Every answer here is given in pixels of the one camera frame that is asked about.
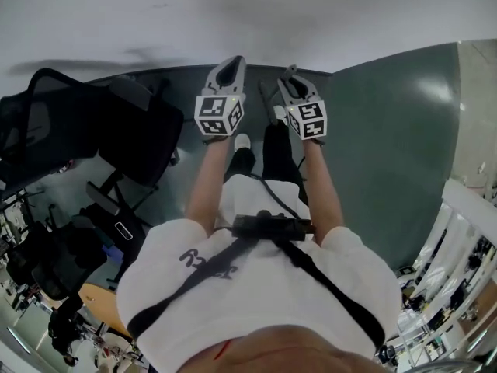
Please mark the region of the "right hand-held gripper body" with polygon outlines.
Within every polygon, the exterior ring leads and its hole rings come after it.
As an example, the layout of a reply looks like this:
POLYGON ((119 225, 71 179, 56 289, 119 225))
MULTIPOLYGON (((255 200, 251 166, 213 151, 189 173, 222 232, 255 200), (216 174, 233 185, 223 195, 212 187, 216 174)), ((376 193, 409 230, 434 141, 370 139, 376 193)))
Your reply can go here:
POLYGON ((324 100, 311 90, 304 97, 280 92, 283 97, 283 122, 302 140, 317 141, 327 134, 328 118, 324 100))

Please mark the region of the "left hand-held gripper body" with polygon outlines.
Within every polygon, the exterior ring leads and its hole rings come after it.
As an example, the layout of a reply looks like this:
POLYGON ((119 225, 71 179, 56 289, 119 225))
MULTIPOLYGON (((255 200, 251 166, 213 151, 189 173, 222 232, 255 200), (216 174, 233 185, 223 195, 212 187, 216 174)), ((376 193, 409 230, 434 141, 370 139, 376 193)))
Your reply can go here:
POLYGON ((206 85, 196 98, 194 120, 202 135, 233 135, 245 115, 244 85, 206 85))

